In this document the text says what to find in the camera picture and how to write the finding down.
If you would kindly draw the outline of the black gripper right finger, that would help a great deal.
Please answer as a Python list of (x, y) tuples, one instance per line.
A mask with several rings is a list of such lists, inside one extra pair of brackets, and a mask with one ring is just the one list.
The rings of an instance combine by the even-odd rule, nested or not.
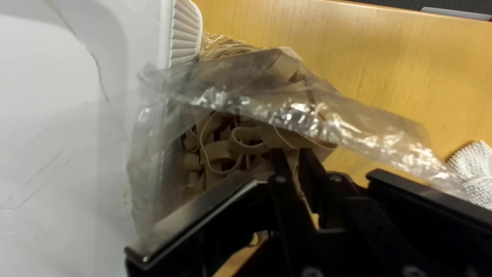
[(383, 170), (368, 181), (368, 194), (439, 277), (492, 277), (489, 210)]

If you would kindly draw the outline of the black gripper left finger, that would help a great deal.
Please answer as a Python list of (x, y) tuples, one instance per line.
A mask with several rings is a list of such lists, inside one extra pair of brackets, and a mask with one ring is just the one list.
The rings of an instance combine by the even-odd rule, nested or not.
[(234, 174), (159, 221), (125, 248), (128, 277), (210, 270), (202, 255), (205, 242), (219, 245), (216, 239), (226, 236), (228, 218), (239, 227), (239, 219), (246, 213), (243, 201), (265, 184), (265, 179)]

